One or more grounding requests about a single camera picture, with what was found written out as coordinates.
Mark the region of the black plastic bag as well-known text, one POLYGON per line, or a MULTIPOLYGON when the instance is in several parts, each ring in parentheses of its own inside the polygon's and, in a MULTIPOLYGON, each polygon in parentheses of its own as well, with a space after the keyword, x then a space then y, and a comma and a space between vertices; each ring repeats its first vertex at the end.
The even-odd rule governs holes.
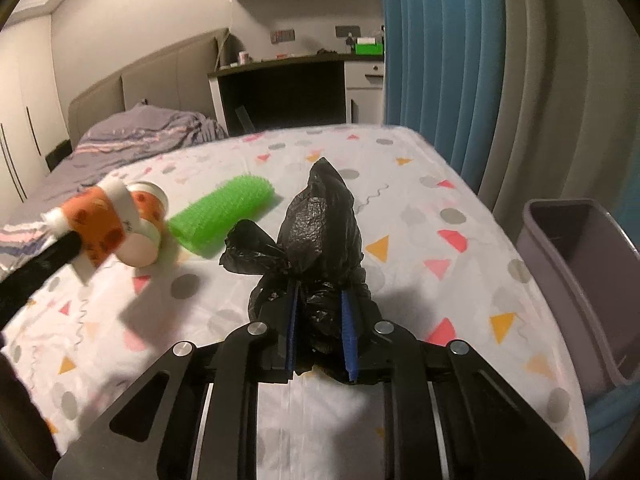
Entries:
POLYGON ((299 287, 295 331, 298 374, 318 366, 349 382, 341 336, 342 291, 371 296, 361 261, 362 241, 355 199, 338 171, 324 158, 309 171, 306 188, 288 205, 276 238, 252 220, 228 233, 220 264, 235 274, 256 275, 247 312, 260 321, 265 302, 299 287))

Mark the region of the purple trash bin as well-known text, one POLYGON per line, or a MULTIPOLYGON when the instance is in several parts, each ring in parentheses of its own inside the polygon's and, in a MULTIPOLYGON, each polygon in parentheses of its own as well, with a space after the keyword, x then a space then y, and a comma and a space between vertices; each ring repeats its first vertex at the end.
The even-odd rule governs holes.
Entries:
POLYGON ((516 248, 587 403, 639 380, 639 252, 595 200, 530 200, 516 248))

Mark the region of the black nightstand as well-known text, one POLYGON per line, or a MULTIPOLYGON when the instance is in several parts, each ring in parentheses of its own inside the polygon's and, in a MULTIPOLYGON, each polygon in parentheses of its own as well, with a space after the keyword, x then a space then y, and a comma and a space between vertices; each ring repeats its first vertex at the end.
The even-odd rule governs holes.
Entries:
POLYGON ((72 142, 70 139, 66 139, 58 144, 49 154, 44 158, 46 160, 47 167, 50 171, 55 168, 64 160, 67 156, 73 153, 72 142))

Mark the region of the white wardrobe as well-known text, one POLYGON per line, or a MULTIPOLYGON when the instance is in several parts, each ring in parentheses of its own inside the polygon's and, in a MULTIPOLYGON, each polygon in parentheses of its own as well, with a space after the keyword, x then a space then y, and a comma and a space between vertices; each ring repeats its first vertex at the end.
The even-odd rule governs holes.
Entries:
POLYGON ((1 32, 1 219, 35 194, 46 156, 68 140, 56 86, 49 15, 1 32))

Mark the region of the grey striped duvet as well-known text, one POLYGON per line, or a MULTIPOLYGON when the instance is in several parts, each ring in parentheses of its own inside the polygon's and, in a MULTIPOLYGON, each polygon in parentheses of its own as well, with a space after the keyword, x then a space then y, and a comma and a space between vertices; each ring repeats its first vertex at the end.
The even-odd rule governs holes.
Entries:
POLYGON ((6 273, 43 250, 44 212, 91 188, 116 169, 228 136, 219 122, 199 112, 145 102, 98 122, 26 202, 1 223, 1 271, 6 273))

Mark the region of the dark top desk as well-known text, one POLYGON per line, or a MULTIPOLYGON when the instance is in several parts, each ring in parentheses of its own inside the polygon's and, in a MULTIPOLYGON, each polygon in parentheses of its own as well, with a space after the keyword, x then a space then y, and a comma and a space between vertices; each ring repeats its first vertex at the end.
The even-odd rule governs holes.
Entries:
POLYGON ((323 53, 216 70, 208 76, 218 122, 229 136, 347 124, 344 63, 382 56, 323 53))

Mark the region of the grey upholstered headboard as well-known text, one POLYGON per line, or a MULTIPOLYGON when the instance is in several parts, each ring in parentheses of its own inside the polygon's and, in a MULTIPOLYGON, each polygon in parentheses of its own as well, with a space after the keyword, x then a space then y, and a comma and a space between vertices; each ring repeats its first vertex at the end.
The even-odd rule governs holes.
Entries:
POLYGON ((68 106, 70 143, 76 146, 98 122, 142 102, 213 118, 208 76, 228 58, 228 36, 218 28, 179 41, 93 84, 68 106))

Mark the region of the white drawer cabinet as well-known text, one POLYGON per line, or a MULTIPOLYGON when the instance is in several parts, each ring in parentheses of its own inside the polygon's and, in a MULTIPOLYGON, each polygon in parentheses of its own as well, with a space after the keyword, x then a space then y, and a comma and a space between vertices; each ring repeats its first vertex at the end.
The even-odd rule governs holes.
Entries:
POLYGON ((346 122, 381 125, 384 120, 383 62, 344 63, 346 122))

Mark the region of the white mug on desk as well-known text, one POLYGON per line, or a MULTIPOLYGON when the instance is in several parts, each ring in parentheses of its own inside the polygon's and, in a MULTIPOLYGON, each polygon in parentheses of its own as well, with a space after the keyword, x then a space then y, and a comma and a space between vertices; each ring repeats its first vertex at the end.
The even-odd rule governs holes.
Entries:
POLYGON ((250 54, 247 51, 241 51, 239 53, 239 64, 245 65, 250 62, 250 54))

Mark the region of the green box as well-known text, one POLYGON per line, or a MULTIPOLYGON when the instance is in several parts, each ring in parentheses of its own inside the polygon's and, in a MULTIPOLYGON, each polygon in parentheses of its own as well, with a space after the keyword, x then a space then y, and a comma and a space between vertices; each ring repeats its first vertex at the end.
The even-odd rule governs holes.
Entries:
POLYGON ((356 55, 377 55, 384 54, 384 44, 374 37, 359 37, 355 44, 356 55))

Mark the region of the grey curtain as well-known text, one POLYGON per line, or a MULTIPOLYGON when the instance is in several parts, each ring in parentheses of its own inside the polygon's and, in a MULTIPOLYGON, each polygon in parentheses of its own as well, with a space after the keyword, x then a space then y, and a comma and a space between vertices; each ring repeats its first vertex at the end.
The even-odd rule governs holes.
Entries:
POLYGON ((639 0, 504 0, 478 197, 510 238, 534 198, 592 198, 639 239, 639 0))

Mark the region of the blue curtain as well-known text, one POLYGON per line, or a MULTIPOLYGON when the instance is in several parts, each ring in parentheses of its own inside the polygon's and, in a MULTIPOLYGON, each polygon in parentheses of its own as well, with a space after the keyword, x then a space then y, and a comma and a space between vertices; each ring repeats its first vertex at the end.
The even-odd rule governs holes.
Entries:
POLYGON ((559 436, 600 464, 588 405, 544 294, 478 197, 500 107, 504 0, 382 0, 387 146, 374 235, 383 312, 431 344, 467 341, 559 436))

